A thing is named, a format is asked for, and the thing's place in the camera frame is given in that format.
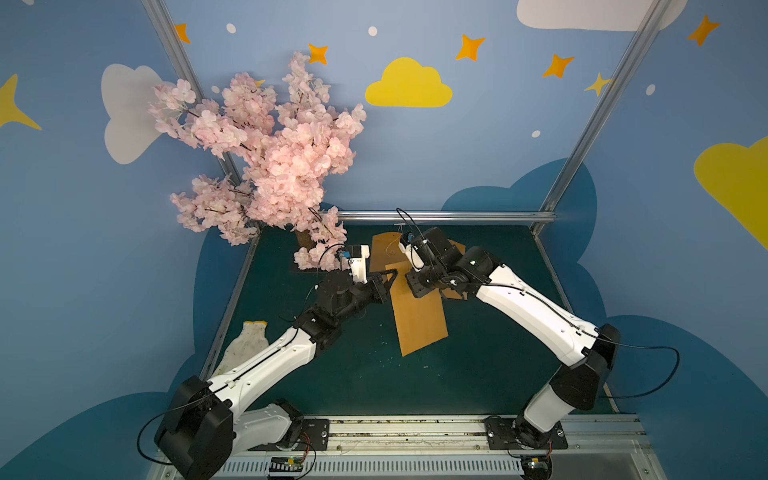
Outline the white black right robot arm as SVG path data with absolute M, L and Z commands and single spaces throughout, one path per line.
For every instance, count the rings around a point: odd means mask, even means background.
M 438 289 L 474 297 L 510 317 L 560 361 L 515 418 L 519 443 L 537 448 L 565 416 L 593 408 L 615 363 L 616 328 L 597 327 L 561 308 L 482 247 L 460 252 L 437 227 L 402 235 L 399 249 L 412 265 L 406 281 L 414 297 Z

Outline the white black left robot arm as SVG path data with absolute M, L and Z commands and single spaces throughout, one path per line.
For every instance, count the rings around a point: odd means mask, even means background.
M 342 324 L 371 304 L 384 304 L 398 273 L 368 275 L 359 282 L 334 271 L 319 284 L 315 302 L 285 333 L 241 364 L 202 380 L 192 376 L 175 391 L 168 409 L 157 415 L 154 442 L 165 463 L 185 479 L 210 479 L 229 457 L 250 448 L 298 438 L 291 428 L 298 412 L 284 403 L 251 411 L 250 406 L 294 370 L 326 351 L 341 335 Z

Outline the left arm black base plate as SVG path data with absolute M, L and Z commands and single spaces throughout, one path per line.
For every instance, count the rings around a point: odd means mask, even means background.
M 325 451 L 328 446 L 330 420 L 327 418 L 302 418 L 294 420 L 285 435 L 277 442 L 250 447 L 249 451 L 298 451 L 307 446 Z

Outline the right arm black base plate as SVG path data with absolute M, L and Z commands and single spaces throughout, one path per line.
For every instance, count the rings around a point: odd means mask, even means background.
M 525 419 L 490 415 L 483 421 L 491 450 L 566 450 L 568 441 L 561 422 L 546 432 L 539 431 Z

